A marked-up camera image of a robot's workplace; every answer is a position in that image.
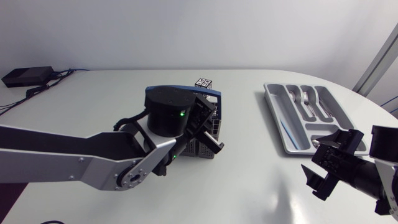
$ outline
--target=metal pole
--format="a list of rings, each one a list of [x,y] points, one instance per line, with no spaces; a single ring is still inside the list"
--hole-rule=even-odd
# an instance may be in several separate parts
[[[398,24],[387,38],[379,53],[354,86],[353,91],[367,96],[398,57]]]

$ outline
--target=cutlery tray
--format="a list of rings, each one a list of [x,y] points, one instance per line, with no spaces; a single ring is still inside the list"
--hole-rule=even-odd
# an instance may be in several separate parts
[[[265,98],[288,154],[312,155],[317,150],[312,144],[313,139],[333,134],[338,129],[355,129],[325,86],[265,83],[264,88]],[[361,141],[355,156],[368,154],[369,149]]]

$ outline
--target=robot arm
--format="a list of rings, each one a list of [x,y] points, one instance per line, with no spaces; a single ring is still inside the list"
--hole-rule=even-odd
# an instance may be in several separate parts
[[[151,172],[166,175],[193,138],[214,153],[222,149],[206,134],[215,107],[201,95],[157,86],[146,92],[145,106],[120,120],[115,132],[89,138],[0,126],[0,182],[80,180],[100,190],[127,190]]]
[[[358,130],[337,130],[317,139],[319,147],[312,161],[324,168],[325,178],[302,165],[307,185],[322,200],[330,196],[339,180],[376,199],[375,212],[392,215],[398,221],[398,150],[397,128],[373,126],[370,156],[375,163],[354,156],[363,133]]]

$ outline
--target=white wall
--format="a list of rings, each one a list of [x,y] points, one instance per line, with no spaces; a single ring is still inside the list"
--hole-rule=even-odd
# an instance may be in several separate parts
[[[271,68],[352,88],[397,10],[396,0],[1,0],[0,74],[41,65]]]

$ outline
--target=cable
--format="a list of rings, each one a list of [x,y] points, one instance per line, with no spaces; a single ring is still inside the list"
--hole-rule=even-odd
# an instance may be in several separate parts
[[[393,109],[390,113],[392,113],[392,112],[394,112],[394,111],[396,111],[396,110],[398,110],[398,108]]]
[[[51,220],[51,221],[43,222],[42,224],[64,224],[64,223],[61,221]]]
[[[124,124],[130,124],[133,123],[149,114],[149,110],[147,108],[144,109],[143,112],[140,114],[137,114],[131,118],[123,118],[120,119],[114,126],[113,126],[113,131],[119,131],[119,128],[124,125]]]
[[[26,97],[24,99],[21,99],[20,101],[17,101],[15,103],[10,103],[8,105],[0,106],[0,107],[2,107],[2,108],[0,108],[0,111],[4,110],[4,111],[2,111],[0,113],[0,116],[5,114],[5,113],[7,113],[7,111],[13,109],[14,107],[20,105],[21,103],[27,101],[28,99],[32,98],[33,96],[38,95],[38,94],[44,92],[45,90],[48,90],[49,88],[51,88],[51,87],[53,87],[55,85],[58,85],[58,83],[60,83],[64,78],[70,76],[71,74],[73,74],[75,71],[78,71],[78,70],[89,71],[87,69],[76,68],[76,69],[64,70],[64,71],[61,71],[61,72],[53,72],[53,74],[51,74],[51,75],[55,75],[56,79],[58,79],[55,83],[53,83],[51,85],[44,85],[44,86],[39,86],[39,87],[35,87],[35,88],[32,88],[32,89],[29,89],[29,90],[26,91]]]
[[[398,98],[398,96],[396,96],[396,97],[394,97],[393,99],[391,99],[391,100],[389,100],[389,101],[387,101],[387,102],[383,103],[383,104],[382,104],[382,105],[380,105],[380,106],[384,106],[384,105],[386,105],[386,104],[390,103],[391,101],[393,101],[393,100],[394,100],[394,99],[396,99],[396,98]]]

